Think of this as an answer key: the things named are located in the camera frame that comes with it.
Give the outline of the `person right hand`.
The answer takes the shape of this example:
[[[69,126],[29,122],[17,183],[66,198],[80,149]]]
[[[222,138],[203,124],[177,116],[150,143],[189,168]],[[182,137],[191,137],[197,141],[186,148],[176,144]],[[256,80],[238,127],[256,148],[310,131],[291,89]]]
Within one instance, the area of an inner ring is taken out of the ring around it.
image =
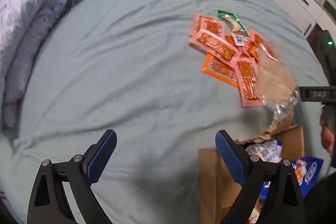
[[[328,153],[332,153],[334,149],[335,135],[327,126],[326,118],[323,114],[320,116],[321,125],[321,144]]]

